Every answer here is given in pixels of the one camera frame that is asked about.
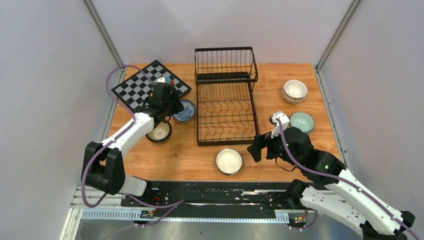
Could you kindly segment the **blue floral white bowl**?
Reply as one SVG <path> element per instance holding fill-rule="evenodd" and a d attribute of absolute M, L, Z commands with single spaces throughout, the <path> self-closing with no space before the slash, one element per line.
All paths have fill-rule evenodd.
<path fill-rule="evenodd" d="M 174 114 L 172 117 L 179 123 L 188 123 L 195 116 L 196 106 L 192 101 L 188 99 L 181 99 L 180 101 L 183 105 L 183 111 Z"/>

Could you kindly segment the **dark blue bowl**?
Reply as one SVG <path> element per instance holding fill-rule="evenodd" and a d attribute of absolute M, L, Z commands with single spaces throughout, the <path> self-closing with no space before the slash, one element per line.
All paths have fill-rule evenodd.
<path fill-rule="evenodd" d="M 146 138 L 156 144 L 166 142 L 172 135 L 172 126 L 169 122 L 161 122 L 151 132 L 146 134 Z"/>

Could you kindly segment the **white green striped bowl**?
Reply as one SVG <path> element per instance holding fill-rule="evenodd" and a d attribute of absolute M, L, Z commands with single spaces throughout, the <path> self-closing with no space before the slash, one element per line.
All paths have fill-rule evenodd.
<path fill-rule="evenodd" d="M 305 112 L 295 112 L 289 118 L 291 127 L 298 128 L 303 133 L 310 133 L 315 128 L 314 119 Z"/>

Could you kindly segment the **teal glazed bowl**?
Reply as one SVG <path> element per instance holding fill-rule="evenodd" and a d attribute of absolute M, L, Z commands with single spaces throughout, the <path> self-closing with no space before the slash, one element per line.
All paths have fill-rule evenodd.
<path fill-rule="evenodd" d="M 225 148 L 217 154 L 215 163 L 221 173 L 231 176 L 241 170 L 243 159 L 236 150 Z"/>

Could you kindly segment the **black wire dish rack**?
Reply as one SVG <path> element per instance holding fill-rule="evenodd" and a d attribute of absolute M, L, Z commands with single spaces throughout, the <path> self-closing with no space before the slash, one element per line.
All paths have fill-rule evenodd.
<path fill-rule="evenodd" d="M 253 47 L 196 48 L 194 63 L 198 146 L 251 144 L 259 133 Z"/>

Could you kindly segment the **cream white bowl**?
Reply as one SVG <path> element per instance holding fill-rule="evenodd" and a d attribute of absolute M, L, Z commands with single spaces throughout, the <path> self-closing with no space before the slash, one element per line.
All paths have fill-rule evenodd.
<path fill-rule="evenodd" d="M 303 82 L 291 79 L 284 84 L 282 93 L 286 103 L 296 105 L 305 99 L 308 88 Z"/>

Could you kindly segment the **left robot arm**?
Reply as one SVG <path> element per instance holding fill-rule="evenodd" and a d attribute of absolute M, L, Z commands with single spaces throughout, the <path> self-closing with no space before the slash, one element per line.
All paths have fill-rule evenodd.
<path fill-rule="evenodd" d="M 148 182 L 125 173 L 124 157 L 141 138 L 183 109 L 173 85 L 156 83 L 146 103 L 138 107 L 132 119 L 120 130 L 101 142 L 87 144 L 81 173 L 82 185 L 109 195 L 133 195 L 140 206 L 149 206 L 153 193 L 147 189 Z"/>

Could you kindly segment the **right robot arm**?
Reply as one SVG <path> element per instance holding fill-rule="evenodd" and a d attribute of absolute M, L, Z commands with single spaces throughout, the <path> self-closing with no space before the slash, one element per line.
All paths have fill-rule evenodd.
<path fill-rule="evenodd" d="M 415 216 L 409 211 L 390 207 L 367 189 L 333 154 L 314 148 L 310 137 L 300 129 L 290 127 L 282 133 L 256 135 L 247 150 L 255 162 L 282 159 L 312 183 L 331 190 L 341 199 L 325 196 L 312 184 L 295 179 L 285 193 L 286 204 L 292 209 L 312 208 L 349 227 L 364 240 L 406 240 L 412 231 Z"/>

